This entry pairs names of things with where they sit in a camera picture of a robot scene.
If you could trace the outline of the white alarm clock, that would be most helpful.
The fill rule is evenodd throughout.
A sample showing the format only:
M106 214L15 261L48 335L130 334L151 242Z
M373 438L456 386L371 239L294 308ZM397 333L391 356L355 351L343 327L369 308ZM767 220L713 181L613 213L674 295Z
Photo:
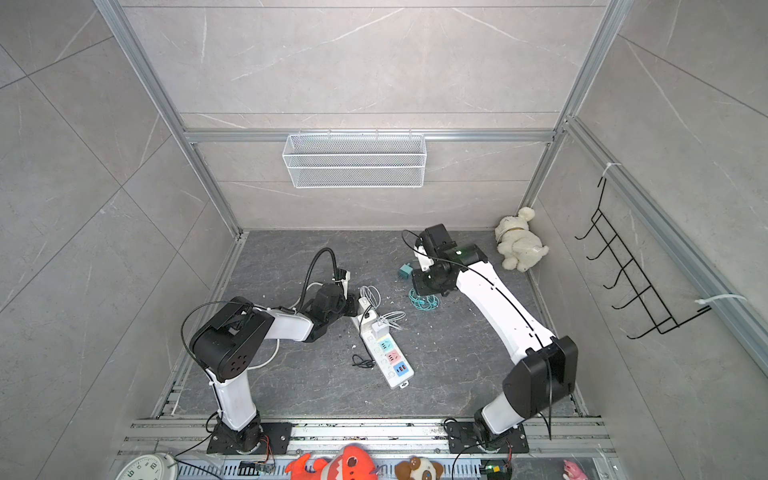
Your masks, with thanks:
M178 464L167 453L145 454L129 461L116 480L176 480Z

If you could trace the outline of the white plush bear toy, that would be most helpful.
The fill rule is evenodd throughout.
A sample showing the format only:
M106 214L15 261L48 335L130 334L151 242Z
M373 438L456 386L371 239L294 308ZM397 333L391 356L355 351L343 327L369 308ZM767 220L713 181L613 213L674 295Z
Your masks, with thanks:
M549 253L549 247L530 231L529 222L534 218L532 208L522 207L516 215L502 218L495 228L497 251L504 257L505 270L525 273Z

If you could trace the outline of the teal charger far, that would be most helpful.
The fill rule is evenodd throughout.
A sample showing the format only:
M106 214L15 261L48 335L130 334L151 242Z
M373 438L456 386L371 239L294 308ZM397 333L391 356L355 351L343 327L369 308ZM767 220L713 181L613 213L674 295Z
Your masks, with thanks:
M405 263L398 269L399 278L408 280L408 279L411 279L412 276L413 276L413 267L410 263Z

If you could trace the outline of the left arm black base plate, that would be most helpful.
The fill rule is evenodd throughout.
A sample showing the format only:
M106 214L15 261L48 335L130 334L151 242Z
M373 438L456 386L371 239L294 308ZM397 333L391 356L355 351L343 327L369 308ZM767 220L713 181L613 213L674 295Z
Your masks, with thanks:
M220 423L214 428L206 453L264 455L270 448L272 454L284 455L288 450L292 428L290 422L267 422L258 426L249 425L236 432Z

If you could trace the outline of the pink plush toy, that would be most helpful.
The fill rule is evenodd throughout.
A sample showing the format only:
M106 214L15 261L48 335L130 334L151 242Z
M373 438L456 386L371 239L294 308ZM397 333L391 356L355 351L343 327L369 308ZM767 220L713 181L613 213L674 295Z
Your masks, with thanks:
M564 480L588 480L588 476L580 468L580 466L569 460L564 461Z

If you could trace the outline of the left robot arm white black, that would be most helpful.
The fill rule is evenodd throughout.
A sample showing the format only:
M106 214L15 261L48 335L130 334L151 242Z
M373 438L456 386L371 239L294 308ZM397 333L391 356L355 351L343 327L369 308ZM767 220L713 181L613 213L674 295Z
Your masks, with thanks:
M357 312L358 296L341 281L322 284L308 304L295 308L259 307L243 297L223 302L187 346L206 373L217 401L219 421L214 434L227 439L239 453L256 450L262 429L247 370L262 343L312 343L335 321Z

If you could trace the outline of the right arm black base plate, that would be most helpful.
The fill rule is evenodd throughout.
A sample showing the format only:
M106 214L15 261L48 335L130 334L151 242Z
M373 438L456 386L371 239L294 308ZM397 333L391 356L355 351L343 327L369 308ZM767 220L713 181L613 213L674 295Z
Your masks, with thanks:
M452 454L527 454L530 451L527 435L522 426L493 434L475 421L447 418L442 421Z

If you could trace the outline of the white power strip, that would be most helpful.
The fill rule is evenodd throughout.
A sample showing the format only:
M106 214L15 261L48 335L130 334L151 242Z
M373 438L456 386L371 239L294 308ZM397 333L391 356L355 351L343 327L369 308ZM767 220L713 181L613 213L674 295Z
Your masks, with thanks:
M372 335L370 324L379 319L384 320L373 307L373 310L366 317L357 315L354 318L354 324L367 349L369 358L381 371L389 387L391 389L406 388L414 376L414 370L392 337L392 327L387 320L384 321L390 326L389 334L379 339Z

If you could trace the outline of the brown dog plush toy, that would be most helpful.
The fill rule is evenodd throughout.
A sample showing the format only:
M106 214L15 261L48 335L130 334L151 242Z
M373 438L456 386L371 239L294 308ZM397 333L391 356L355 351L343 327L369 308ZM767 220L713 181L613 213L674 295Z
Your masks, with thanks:
M411 457L398 463L395 468L397 480L440 480L445 468L439 462L424 457Z

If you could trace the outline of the red plush toy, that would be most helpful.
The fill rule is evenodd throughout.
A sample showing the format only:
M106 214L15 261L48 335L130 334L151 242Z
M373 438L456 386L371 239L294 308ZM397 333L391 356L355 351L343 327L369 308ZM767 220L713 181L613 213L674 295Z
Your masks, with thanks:
M334 458L316 458L305 453L290 462L285 472L291 480L377 480L378 470L370 455L356 445L345 446Z

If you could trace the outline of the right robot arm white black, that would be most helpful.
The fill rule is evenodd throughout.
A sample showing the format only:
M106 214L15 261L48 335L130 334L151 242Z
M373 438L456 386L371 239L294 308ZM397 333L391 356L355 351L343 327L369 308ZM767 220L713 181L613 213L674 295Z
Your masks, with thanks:
M458 245L444 225L429 227L405 245L419 267L411 275L420 296L464 294L504 344L513 368L502 393L474 417L474 435L486 446L571 396L576 387L579 351L568 336L555 334L537 321L497 275L487 255L475 244Z

